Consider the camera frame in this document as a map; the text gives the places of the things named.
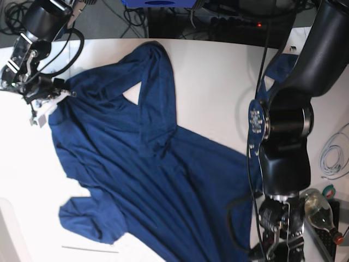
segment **cable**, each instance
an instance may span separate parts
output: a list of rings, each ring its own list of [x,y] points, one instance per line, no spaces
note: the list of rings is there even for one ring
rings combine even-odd
[[[187,39],[186,37],[192,35],[192,34],[199,34],[199,33],[208,33],[208,31],[195,31],[195,32],[191,32],[188,34],[182,34],[182,36],[180,37],[180,39]]]
[[[0,0],[0,21],[1,21],[1,17],[2,17],[3,6],[4,6],[4,0]]]
[[[135,22],[132,21],[132,18],[131,18],[131,13],[135,13],[134,15],[134,20]],[[146,16],[144,14],[144,10],[143,8],[135,8],[135,9],[130,9],[130,8],[127,8],[125,6],[125,11],[124,11],[124,18],[126,19],[126,21],[128,21],[129,23],[129,28],[131,26],[135,26],[135,27],[142,27],[143,28],[143,31],[144,31],[144,37],[145,38],[148,38],[148,32],[147,32],[147,26],[145,24],[145,21],[146,21]]]
[[[73,59],[70,60],[70,62],[65,66],[63,67],[61,70],[57,71],[57,72],[54,72],[54,73],[51,73],[51,74],[44,74],[44,73],[40,73],[40,76],[45,76],[47,78],[54,78],[56,77],[57,75],[60,75],[62,73],[64,73],[65,71],[67,71],[74,63],[75,61],[78,59],[78,57],[80,56],[81,52],[82,52],[82,49],[83,49],[83,46],[85,44],[85,38],[83,36],[83,34],[75,29],[75,28],[71,28],[71,29],[68,29],[66,31],[66,33],[73,33],[75,34],[79,39],[80,39],[80,45],[79,45],[79,48],[75,54],[75,56],[73,57]]]
[[[105,0],[102,0],[102,3],[113,13],[115,14],[120,20],[122,20],[126,25],[128,25],[128,28],[126,29],[126,31],[122,34],[122,37],[124,37],[124,35],[126,34],[126,32],[131,29],[135,35],[138,37],[138,38],[141,38],[141,35],[139,34],[139,32],[137,32],[137,30],[135,30],[131,25],[130,23],[125,20],[122,16],[120,16],[117,12],[115,12],[111,7],[110,5],[108,5]]]
[[[31,106],[31,111],[32,111],[32,116],[36,117],[37,116],[37,112],[34,110],[33,104],[32,102],[29,103],[29,105]]]
[[[173,7],[170,7],[169,10],[174,15],[175,22],[178,24],[177,14],[179,14],[179,13],[177,13]],[[182,30],[182,32],[180,33],[180,39],[183,39],[183,38],[186,39],[185,35],[183,34],[183,30]]]
[[[323,147],[323,149],[321,151],[318,163],[319,163],[319,167],[320,167],[321,171],[325,174],[325,176],[321,177],[323,179],[337,180],[337,179],[349,174],[349,171],[348,171],[341,176],[338,176],[335,178],[331,177],[331,176],[338,174],[340,171],[342,171],[349,163],[349,156],[347,158],[345,158],[343,148],[334,143],[334,140],[336,138],[338,138],[339,136],[344,137],[349,142],[349,136],[347,134],[343,133],[344,129],[346,129],[348,126],[349,126],[349,123],[344,125],[341,129],[339,129],[339,131],[337,133],[332,135],[330,137],[330,139],[326,142],[325,146]],[[333,165],[328,166],[326,163],[326,159],[331,152],[337,153],[337,159]]]
[[[192,8],[185,8],[186,10],[199,10],[201,9],[206,3],[206,0],[196,0]]]
[[[25,1],[23,3],[11,2],[7,4],[4,10],[4,20],[7,27],[0,28],[0,33],[6,35],[20,35],[26,32],[22,19],[29,8],[26,5],[31,3],[33,3],[33,1]]]
[[[191,10],[190,11],[190,22],[191,22],[193,28],[196,29],[196,26],[195,26],[194,21],[193,21],[193,16],[194,16],[194,10]]]
[[[262,195],[262,193],[260,193],[260,192],[255,193],[255,197],[257,197],[257,198],[260,197],[261,195]],[[241,196],[239,198],[233,199],[225,207],[225,209],[227,210],[227,214],[225,216],[225,223],[226,223],[226,226],[228,228],[230,239],[236,247],[238,247],[239,249],[244,251],[246,254],[248,254],[250,252],[250,248],[246,248],[243,245],[241,245],[239,240],[238,240],[237,235],[235,234],[234,226],[232,224],[231,209],[237,205],[240,205],[240,204],[246,202],[247,200],[250,200],[251,197],[252,197],[251,194],[247,194],[247,195]]]
[[[63,48],[61,49],[61,51],[58,53],[58,54],[56,54],[56,56],[51,60],[51,61],[49,61],[49,63],[47,63],[45,66],[43,66],[39,71],[37,71],[28,81],[26,81],[25,83],[24,83],[24,85],[27,85],[28,83],[30,83],[30,82],[32,82],[49,64],[51,64],[63,51],[64,51],[64,49],[66,48],[66,46],[67,46],[67,44],[68,44],[68,42],[69,42],[69,40],[70,40],[70,38],[71,38],[71,35],[72,35],[72,33],[73,33],[73,30],[70,30],[70,32],[69,32],[69,36],[68,36],[68,39],[67,39],[67,41],[65,42],[65,44],[64,44],[64,46],[63,46]]]
[[[278,51],[276,52],[275,56],[272,58],[272,60],[270,60],[269,64],[267,65],[266,70],[265,70],[266,72],[279,59],[279,57],[282,55],[282,52],[284,51],[284,48],[285,48],[285,46],[287,44],[288,38],[289,38],[290,33],[292,31],[292,28],[293,28],[293,21],[296,19],[297,10],[298,10],[299,6],[301,5],[301,3],[302,3],[302,0],[297,0],[296,6],[293,9],[293,14],[290,17],[290,21],[292,21],[292,22],[289,23],[288,28],[285,30],[285,36],[286,37],[284,37],[284,41],[280,45],[280,47],[279,47]]]
[[[308,0],[302,0],[301,1],[301,5],[297,5],[295,6],[295,8],[297,7],[296,11],[298,13],[301,13],[304,10],[309,10],[315,7],[315,5],[313,5],[312,3],[308,3]],[[248,10],[245,9],[241,9],[238,7],[233,7],[234,11],[228,11],[226,9],[221,9],[221,8],[217,8],[217,10],[211,10],[209,7],[209,4],[205,4],[204,8],[209,10],[209,11],[213,11],[215,13],[222,13],[225,15],[232,15],[232,16],[236,16],[237,13],[245,18],[249,18],[249,19],[258,19],[259,21],[266,21],[269,19],[280,19],[280,18],[285,18],[288,16],[292,16],[294,9],[288,10],[286,12],[280,13],[280,14],[271,14],[271,15],[259,15],[259,14],[255,14],[252,13]]]
[[[273,2],[272,14],[275,12],[275,9],[276,9],[276,0],[274,0],[274,2]],[[267,25],[266,43],[265,43],[265,46],[264,46],[264,52],[263,52],[261,66],[260,66],[260,72],[259,72],[259,75],[258,75],[257,86],[256,86],[255,99],[257,97],[257,92],[258,92],[258,89],[259,89],[259,86],[260,86],[260,83],[261,83],[264,63],[266,61],[266,54],[267,54],[267,50],[268,50],[268,42],[269,42],[271,26],[272,26],[272,20],[269,19],[268,25]],[[247,158],[247,173],[248,173],[248,179],[249,179],[249,186],[250,186],[253,206],[254,206],[254,210],[255,210],[255,215],[256,215],[256,225],[257,225],[257,234],[258,234],[259,245],[261,247],[261,252],[263,254],[263,258],[265,259],[265,261],[268,261],[268,259],[266,257],[266,254],[264,252],[264,249],[263,249],[261,229],[260,229],[260,225],[259,225],[259,221],[258,221],[258,218],[259,218],[258,207],[257,207],[256,198],[255,198],[255,192],[254,192],[254,189],[253,189],[253,186],[252,186],[252,179],[251,179],[251,172],[250,172],[250,132],[248,133],[248,137],[247,137],[246,158]]]

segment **red bottle cap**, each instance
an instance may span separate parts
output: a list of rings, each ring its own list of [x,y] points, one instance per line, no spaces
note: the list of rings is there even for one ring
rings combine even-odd
[[[336,243],[336,245],[342,244],[343,240],[344,240],[344,237],[342,236],[341,233],[339,233],[337,236],[333,238],[333,241]]]

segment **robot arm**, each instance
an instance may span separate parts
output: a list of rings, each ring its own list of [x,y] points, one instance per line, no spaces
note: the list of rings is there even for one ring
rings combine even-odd
[[[35,0],[31,4],[22,22],[27,32],[18,37],[9,61],[0,71],[0,90],[18,93],[30,105],[35,101],[38,108],[47,102],[55,106],[64,97],[74,95],[64,90],[64,80],[52,81],[52,78],[67,70],[82,51],[83,35],[68,27],[83,11],[86,2],[94,4],[95,0]],[[80,38],[77,55],[62,70],[52,74],[41,73],[38,70],[40,61],[50,54],[51,42],[64,33],[70,36],[74,33]],[[45,123],[40,120],[42,116],[44,114],[38,115],[33,109],[31,123],[42,126]]]
[[[259,223],[265,229],[262,246],[268,261],[303,258],[304,200],[299,192],[309,187],[311,177],[306,150],[314,124],[310,102],[325,94],[345,69],[347,32],[349,1],[323,0],[302,53],[286,61],[295,62],[293,70],[286,79],[273,79],[271,87],[261,83],[250,104],[249,146],[263,177],[266,200]]]
[[[51,42],[67,32],[87,2],[95,0],[34,1],[23,21],[27,32],[19,36],[0,72],[1,90],[22,95],[28,104],[34,100],[57,102],[62,93],[74,95],[64,90],[64,80],[52,81],[54,75],[41,74],[38,65],[50,53]],[[349,0],[322,0],[289,76],[282,81],[274,79],[270,88],[262,81],[250,104],[249,147],[262,171],[266,200],[258,219],[265,229],[262,246],[268,261],[299,262],[303,258],[304,201],[299,192],[310,185],[306,150],[314,122],[310,101],[325,94],[343,72],[348,62],[348,32]],[[264,261],[258,249],[252,250],[250,258]]]

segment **blue box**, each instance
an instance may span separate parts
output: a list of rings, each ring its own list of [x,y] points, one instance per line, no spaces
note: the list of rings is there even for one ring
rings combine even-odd
[[[129,8],[137,7],[185,7],[192,8],[196,0],[122,0]]]

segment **white table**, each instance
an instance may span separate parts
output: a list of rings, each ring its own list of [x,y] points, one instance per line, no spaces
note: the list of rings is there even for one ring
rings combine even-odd
[[[296,45],[299,52],[308,33],[308,28],[294,31],[289,45]],[[117,62],[145,41],[148,39],[88,40],[80,58],[62,77],[68,78],[89,68]],[[174,69],[178,124],[245,153],[248,105],[254,95],[263,48],[208,41],[158,41],[169,53]],[[63,67],[78,45],[78,41],[72,41],[70,48],[46,71]],[[62,46],[63,43],[54,43],[52,56]],[[267,61],[275,52],[268,51]],[[10,54],[10,48],[0,50],[0,65],[5,64]],[[308,142],[312,187],[322,189],[329,184],[320,178],[317,161],[330,135],[349,122],[348,82],[349,69],[346,69],[328,94],[312,101],[315,125]],[[135,86],[125,96],[136,103],[139,88],[140,85]],[[49,127],[38,129],[29,126],[29,108],[19,96],[0,93],[0,112],[0,198],[11,202],[32,258],[30,260],[28,255],[23,255],[21,262],[162,261],[128,234],[113,246],[107,246],[64,230],[58,219],[59,207],[71,196],[85,196],[88,192],[76,181],[66,178],[53,148]],[[334,182],[334,185],[337,196],[349,200],[346,194],[349,192],[349,176]],[[253,221],[252,245],[257,240],[255,230]],[[307,234],[305,237],[306,258],[308,261],[321,261],[312,241]],[[61,246],[119,253],[77,251]],[[336,262],[348,259],[344,249],[338,249]]]

